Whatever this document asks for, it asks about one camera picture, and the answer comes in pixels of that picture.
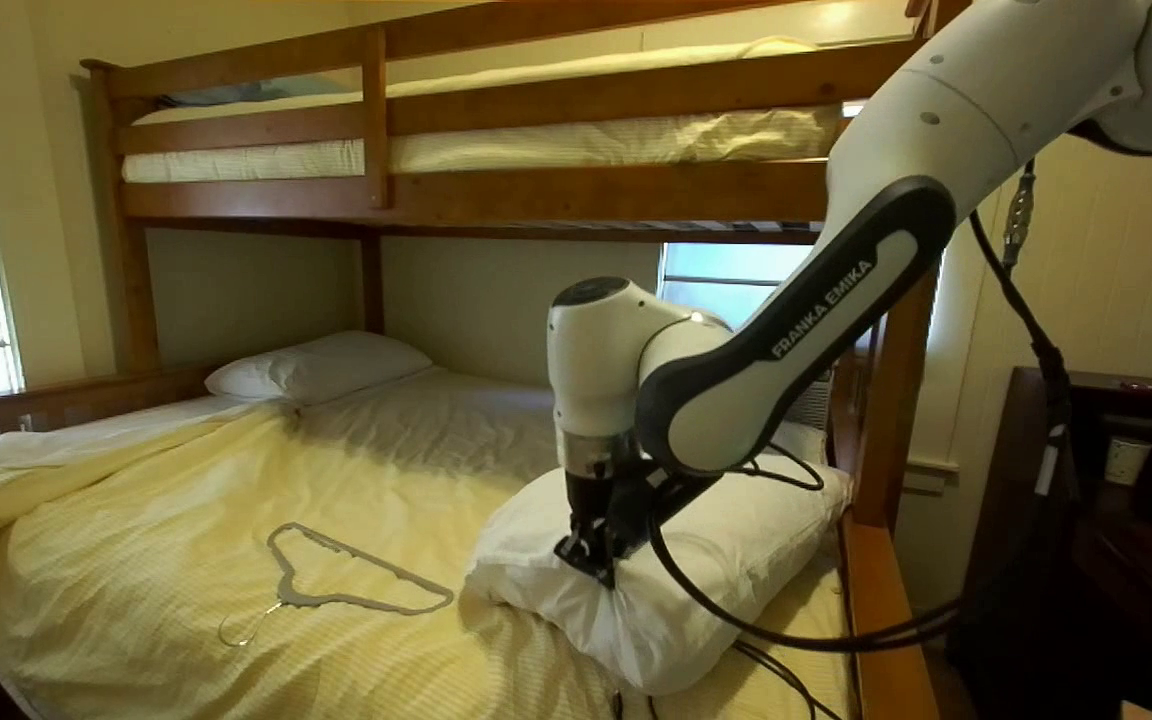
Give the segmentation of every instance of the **bed sheet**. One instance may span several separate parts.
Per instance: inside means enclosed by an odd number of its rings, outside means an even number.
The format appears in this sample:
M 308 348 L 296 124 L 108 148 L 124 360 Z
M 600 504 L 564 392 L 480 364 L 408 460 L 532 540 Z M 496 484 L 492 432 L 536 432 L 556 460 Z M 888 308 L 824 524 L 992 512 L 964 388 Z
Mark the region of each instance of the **bed sheet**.
M 500 604 L 276 608 L 268 540 L 284 524 L 460 592 L 484 516 L 552 468 L 548 412 L 548 392 L 416 372 L 300 412 L 220 412 L 12 464 L 0 472 L 0 680 L 36 716 L 608 716 L 616 684 L 548 624 Z M 304 532 L 276 548 L 300 592 L 432 600 Z M 840 628 L 828 552 L 768 620 Z M 840 656 L 792 656 L 792 668 L 844 712 Z M 804 704 L 724 656 L 656 712 L 804 716 Z
M 532 68 L 484 68 L 448 80 L 392 84 L 392 96 L 504 88 L 528 80 L 608 76 L 644 68 L 684 68 L 712 60 L 756 60 L 804 52 L 800 40 L 700 44 L 560 60 Z M 168 108 L 140 124 L 188 124 L 216 116 L 288 112 L 356 104 L 360 92 L 312 92 L 276 100 L 240 100 L 212 108 Z M 836 108 L 784 112 L 716 112 L 672 120 L 604 120 L 548 128 L 424 132 L 392 140 L 392 172 L 484 172 L 484 168 L 616 168 L 616 164 L 712 164 L 712 160 L 800 160 L 824 156 L 840 132 Z M 288 176 L 364 176 L 364 144 L 280 144 L 216 152 L 140 152 L 124 160 L 128 184 L 196 184 L 196 180 L 288 180 Z

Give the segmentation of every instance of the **robotic arm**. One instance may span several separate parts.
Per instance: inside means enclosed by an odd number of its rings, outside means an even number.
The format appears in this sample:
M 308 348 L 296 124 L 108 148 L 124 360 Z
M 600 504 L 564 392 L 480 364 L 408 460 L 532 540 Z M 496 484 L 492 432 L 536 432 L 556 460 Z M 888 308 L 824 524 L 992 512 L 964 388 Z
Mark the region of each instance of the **robotic arm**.
M 548 376 L 572 536 L 556 552 L 612 584 L 616 556 L 756 456 L 804 384 L 1060 132 L 1152 152 L 1152 0 L 976 0 L 836 140 L 812 260 L 736 336 L 628 280 L 560 292 Z

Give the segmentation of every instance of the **pillow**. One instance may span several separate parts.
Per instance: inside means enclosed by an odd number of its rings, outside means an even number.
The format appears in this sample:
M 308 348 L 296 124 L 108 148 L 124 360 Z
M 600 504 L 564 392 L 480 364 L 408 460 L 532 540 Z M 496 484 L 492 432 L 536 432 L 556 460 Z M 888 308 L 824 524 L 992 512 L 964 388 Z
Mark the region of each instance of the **pillow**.
M 760 468 L 804 476 L 784 456 L 760 456 Z M 752 620 L 812 560 L 852 496 L 840 472 L 816 472 L 820 492 L 728 472 L 664 524 L 664 544 L 704 596 Z M 648 544 L 620 560 L 616 588 L 604 588 L 552 552 L 564 532 L 568 492 L 556 468 L 488 520 L 464 592 L 536 612 L 576 652 L 652 696 L 696 684 L 740 636 L 700 608 Z
M 316 404 L 420 368 L 432 368 L 432 360 L 404 340 L 336 332 L 240 356 L 220 364 L 204 384 L 212 396 Z

